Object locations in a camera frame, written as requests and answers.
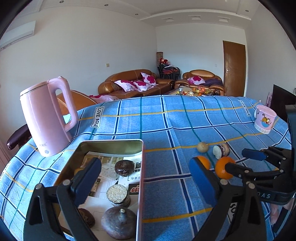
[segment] dark round cookie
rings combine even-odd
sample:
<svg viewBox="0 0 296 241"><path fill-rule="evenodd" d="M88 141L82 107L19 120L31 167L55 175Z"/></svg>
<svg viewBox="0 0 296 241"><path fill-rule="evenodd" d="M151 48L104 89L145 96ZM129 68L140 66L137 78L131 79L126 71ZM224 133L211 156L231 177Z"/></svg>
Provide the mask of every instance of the dark round cookie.
<svg viewBox="0 0 296 241"><path fill-rule="evenodd" d="M127 177L133 173L134 170L134 162L129 160L121 160L116 162L115 164L115 172L123 177Z"/></svg>
<svg viewBox="0 0 296 241"><path fill-rule="evenodd" d="M94 219L93 215L84 208L79 208L78 211L80 212L83 220L86 222L89 228L92 228L94 224L96 223L96 220Z"/></svg>

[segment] pink electric kettle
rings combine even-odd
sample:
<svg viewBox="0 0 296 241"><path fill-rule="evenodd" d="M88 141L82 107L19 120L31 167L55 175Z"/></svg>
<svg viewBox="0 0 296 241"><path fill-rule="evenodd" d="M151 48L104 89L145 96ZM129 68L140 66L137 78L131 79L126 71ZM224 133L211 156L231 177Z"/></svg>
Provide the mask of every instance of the pink electric kettle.
<svg viewBox="0 0 296 241"><path fill-rule="evenodd" d="M71 120L66 124L57 101L56 90L63 92ZM41 82L20 93L22 111L33 140L42 156L53 156L67 147L69 130L78 122L68 81L58 77Z"/></svg>

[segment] tall vase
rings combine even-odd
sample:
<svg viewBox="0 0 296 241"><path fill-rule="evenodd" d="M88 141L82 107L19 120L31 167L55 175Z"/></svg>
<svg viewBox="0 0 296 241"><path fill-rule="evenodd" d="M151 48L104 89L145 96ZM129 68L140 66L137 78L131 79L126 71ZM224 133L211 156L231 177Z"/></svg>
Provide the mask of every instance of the tall vase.
<svg viewBox="0 0 296 241"><path fill-rule="evenodd" d="M163 52L156 52L157 65L160 64L160 59L163 58Z"/></svg>

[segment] kettle lid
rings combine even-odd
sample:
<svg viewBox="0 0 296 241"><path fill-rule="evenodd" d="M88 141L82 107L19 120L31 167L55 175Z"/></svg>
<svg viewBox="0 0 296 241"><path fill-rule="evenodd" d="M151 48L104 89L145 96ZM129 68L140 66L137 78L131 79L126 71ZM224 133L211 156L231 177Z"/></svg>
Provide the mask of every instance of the kettle lid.
<svg viewBox="0 0 296 241"><path fill-rule="evenodd" d="M31 86L31 87L29 87L29 88L23 90L23 91L20 93L20 96L22 96L22 95L24 95L24 94L26 94L26 93L28 93L28 92L34 90L34 89L37 89L37 88L39 88L39 87L41 87L41 86L47 85L47 84L48 84L48 81L44 81L44 82L38 83L38 84L36 84L36 85L33 85L33 86Z"/></svg>

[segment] brown leather armchair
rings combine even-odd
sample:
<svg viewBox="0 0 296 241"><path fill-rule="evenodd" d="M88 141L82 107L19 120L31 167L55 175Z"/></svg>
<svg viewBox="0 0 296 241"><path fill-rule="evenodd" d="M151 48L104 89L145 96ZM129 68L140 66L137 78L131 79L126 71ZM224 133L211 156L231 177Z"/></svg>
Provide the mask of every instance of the brown leather armchair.
<svg viewBox="0 0 296 241"><path fill-rule="evenodd" d="M157 83L153 88L138 92L138 91L128 91L125 92L119 85L114 82L117 80L128 80L128 81L137 81L142 80L142 73L146 73L148 75L152 75L155 78ZM103 83L101 83L98 87L99 94L108 94L112 96L116 96L119 99L127 99L132 97L141 97L141 96L151 96L151 95L161 95L166 92L169 92L172 89L174 81L168 79L157 79L155 73L151 72L147 69L136 69L120 72L108 77Z"/></svg>
<svg viewBox="0 0 296 241"><path fill-rule="evenodd" d="M182 80L177 80L175 82L175 89L179 88L180 85L186 86L186 87L197 87L197 85L191 85L188 82L188 78L194 77L194 76L199 76L201 78L203 78L205 81L210 80L210 79L218 79L221 80L221 78L217 75L215 75L214 73L207 71L207 70L203 70L203 69L195 69L192 70L190 72L186 72L183 74L183 79ZM219 94L221 96L225 95L225 88L224 86L220 86L220 85L211 85L209 86L209 88L211 90L218 90Z"/></svg>
<svg viewBox="0 0 296 241"><path fill-rule="evenodd" d="M74 101L76 110L80 110L85 107L96 104L96 102L94 100L92 100L90 97L88 97L87 95L85 95L79 91L71 90L71 94L73 97L73 101ZM59 107L62 111L62 115L69 114L69 111L67 109L67 105L66 105L66 102L65 102L65 99L64 99L64 96L62 93L57 95L57 100L59 103ZM7 148L8 148L8 150L12 150L17 145L20 148L25 143L27 143L27 141L30 138L31 138L30 130L28 128L28 125L25 124L11 135L11 137L6 142Z"/></svg>

